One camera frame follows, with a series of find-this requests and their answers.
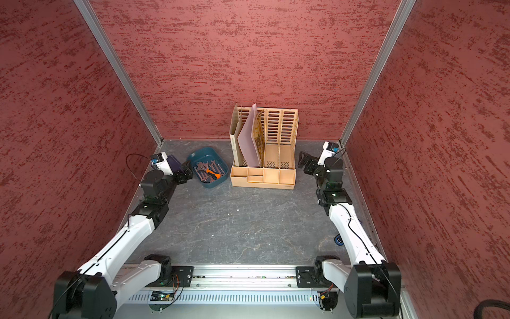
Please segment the teal plastic storage tray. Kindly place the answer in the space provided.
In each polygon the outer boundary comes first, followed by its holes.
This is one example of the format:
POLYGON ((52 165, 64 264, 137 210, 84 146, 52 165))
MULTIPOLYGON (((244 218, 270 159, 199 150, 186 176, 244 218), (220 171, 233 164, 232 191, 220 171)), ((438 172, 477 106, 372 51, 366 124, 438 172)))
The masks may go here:
POLYGON ((199 149, 188 155, 187 160, 191 164, 192 172, 196 175, 201 185, 211 189, 225 182, 230 175, 230 169, 220 155, 212 147, 199 149), (222 175, 216 179, 206 172, 210 169, 222 175))

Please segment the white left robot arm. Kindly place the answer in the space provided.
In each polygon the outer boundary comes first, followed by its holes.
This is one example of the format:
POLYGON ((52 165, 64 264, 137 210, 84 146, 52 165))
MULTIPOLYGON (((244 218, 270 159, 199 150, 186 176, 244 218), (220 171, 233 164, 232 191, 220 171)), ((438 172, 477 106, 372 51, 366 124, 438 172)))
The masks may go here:
POLYGON ((148 255, 123 276, 119 271, 137 247, 150 236, 169 211, 169 202, 178 185, 192 179, 189 162, 171 175, 151 170, 140 186, 143 199, 121 228, 93 258, 78 270, 65 271, 54 285, 49 318, 113 318, 116 311, 135 293, 149 284, 179 287, 168 256, 148 255))

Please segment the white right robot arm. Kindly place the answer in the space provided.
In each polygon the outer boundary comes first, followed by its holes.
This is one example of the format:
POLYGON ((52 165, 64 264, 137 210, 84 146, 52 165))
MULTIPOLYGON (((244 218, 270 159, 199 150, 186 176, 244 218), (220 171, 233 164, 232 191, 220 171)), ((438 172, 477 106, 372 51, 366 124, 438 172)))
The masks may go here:
POLYGON ((336 227, 350 264, 319 257, 316 278, 344 295, 353 318, 396 317, 401 312, 401 272, 369 239, 343 186, 343 162, 329 151, 320 157, 300 152, 298 166, 317 184, 317 203, 336 227))

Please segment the purple notebook yellow label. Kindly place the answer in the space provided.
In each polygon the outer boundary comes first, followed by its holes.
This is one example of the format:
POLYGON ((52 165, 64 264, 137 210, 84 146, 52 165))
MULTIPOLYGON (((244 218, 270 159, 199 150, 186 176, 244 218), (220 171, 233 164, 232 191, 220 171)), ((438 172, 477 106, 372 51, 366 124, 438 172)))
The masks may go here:
POLYGON ((173 173, 177 171, 181 171, 181 162, 177 160, 177 158, 174 155, 168 155, 167 156, 167 163, 169 164, 169 167, 173 173))

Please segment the wooden desk file organizer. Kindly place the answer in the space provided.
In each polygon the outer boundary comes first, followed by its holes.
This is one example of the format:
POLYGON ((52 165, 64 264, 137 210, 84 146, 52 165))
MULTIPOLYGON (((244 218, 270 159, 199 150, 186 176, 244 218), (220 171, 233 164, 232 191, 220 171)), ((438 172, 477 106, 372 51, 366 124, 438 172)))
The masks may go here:
POLYGON ((261 164, 260 167, 248 167, 239 148, 238 135, 251 107, 236 105, 232 112, 229 130, 234 156, 230 175, 232 185, 293 190, 296 184, 298 110, 258 107, 262 124, 259 144, 261 164))

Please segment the pink paper folder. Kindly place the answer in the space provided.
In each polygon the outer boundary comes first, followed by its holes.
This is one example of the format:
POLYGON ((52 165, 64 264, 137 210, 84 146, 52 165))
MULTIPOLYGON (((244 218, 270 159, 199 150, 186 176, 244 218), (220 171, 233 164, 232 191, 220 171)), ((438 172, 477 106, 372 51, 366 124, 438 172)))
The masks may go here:
POLYGON ((239 148, 248 167, 260 167, 261 164, 259 150, 261 125, 258 107, 254 104, 238 135, 239 148))

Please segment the blue black tape roll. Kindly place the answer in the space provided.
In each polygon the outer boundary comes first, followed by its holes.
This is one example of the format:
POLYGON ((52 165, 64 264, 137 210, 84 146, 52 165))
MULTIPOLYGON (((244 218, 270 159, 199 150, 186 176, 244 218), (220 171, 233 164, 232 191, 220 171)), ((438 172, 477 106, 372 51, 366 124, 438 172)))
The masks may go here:
POLYGON ((343 246, 344 245, 344 242, 343 242, 343 239, 341 238, 340 234, 337 234, 334 238, 334 242, 336 245, 338 246, 343 246))

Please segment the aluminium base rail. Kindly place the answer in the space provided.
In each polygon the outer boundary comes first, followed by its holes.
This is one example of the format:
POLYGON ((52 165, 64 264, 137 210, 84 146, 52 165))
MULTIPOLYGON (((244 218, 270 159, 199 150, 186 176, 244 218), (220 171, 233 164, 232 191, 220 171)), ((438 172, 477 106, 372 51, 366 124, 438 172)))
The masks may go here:
POLYGON ((344 265, 332 257, 312 266, 178 265, 174 283, 135 288, 124 304, 154 312, 172 305, 297 305, 345 318, 400 318, 401 279, 396 265, 344 265))

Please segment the right corner aluminium post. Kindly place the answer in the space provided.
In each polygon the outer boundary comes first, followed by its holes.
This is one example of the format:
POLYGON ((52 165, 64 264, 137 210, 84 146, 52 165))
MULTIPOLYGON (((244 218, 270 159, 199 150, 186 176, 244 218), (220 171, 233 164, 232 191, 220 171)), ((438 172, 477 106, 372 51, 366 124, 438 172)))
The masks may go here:
POLYGON ((361 114, 371 96, 371 93, 388 61, 390 54, 393 51, 395 44, 405 26, 411 11, 417 1, 416 0, 402 0, 397 8, 394 19, 390 24, 389 30, 386 33, 385 39, 381 45, 377 58, 371 68, 367 81, 361 91, 359 99, 354 107, 353 113, 349 117, 345 130, 341 135, 341 145, 346 146, 354 128, 361 117, 361 114))

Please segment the corner aluminium post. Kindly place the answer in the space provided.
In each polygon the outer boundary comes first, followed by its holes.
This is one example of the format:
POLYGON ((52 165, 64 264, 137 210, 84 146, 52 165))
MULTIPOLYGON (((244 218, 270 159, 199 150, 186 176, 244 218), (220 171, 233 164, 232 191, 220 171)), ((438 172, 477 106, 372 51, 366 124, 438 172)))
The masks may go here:
POLYGON ((416 0, 402 0, 397 8, 394 19, 390 24, 389 30, 386 33, 385 39, 381 45, 377 58, 371 68, 367 81, 361 91, 359 99, 354 107, 353 113, 349 117, 345 130, 341 135, 341 145, 346 146, 354 128, 361 117, 361 114, 371 96, 371 93, 388 61, 390 54, 393 51, 395 44, 405 26, 411 11, 417 1, 416 0))
POLYGON ((74 4, 78 8, 81 16, 86 22, 88 28, 92 32, 96 42, 99 44, 102 52, 106 56, 108 62, 113 68, 115 74, 120 80, 124 90, 129 96, 131 102, 138 111, 138 114, 142 118, 146 128, 149 130, 151 136, 155 140, 155 143, 160 147, 163 142, 163 136, 155 125, 150 113, 148 112, 145 104, 139 93, 137 92, 134 83, 132 82, 127 70, 124 68, 122 61, 120 60, 116 50, 114 49, 111 41, 109 40, 104 28, 102 27, 98 16, 96 15, 90 1, 85 0, 74 0, 74 4))

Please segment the left corner aluminium post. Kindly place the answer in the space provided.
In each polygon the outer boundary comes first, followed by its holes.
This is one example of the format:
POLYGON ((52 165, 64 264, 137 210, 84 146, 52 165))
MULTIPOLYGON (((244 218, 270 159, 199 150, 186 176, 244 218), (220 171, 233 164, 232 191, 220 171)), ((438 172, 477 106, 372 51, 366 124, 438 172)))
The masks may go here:
POLYGON ((99 44, 102 52, 106 56, 108 62, 113 68, 115 74, 120 80, 124 90, 129 96, 131 102, 138 111, 138 114, 142 118, 146 128, 149 130, 151 136, 155 140, 155 143, 160 147, 163 142, 163 136, 155 125, 150 113, 148 112, 145 104, 139 93, 137 92, 134 83, 132 82, 127 70, 124 68, 122 61, 120 60, 116 50, 114 49, 111 41, 109 40, 104 28, 102 27, 98 16, 96 15, 90 1, 85 0, 74 0, 74 4, 78 8, 81 16, 86 22, 88 28, 92 32, 96 42, 99 44))

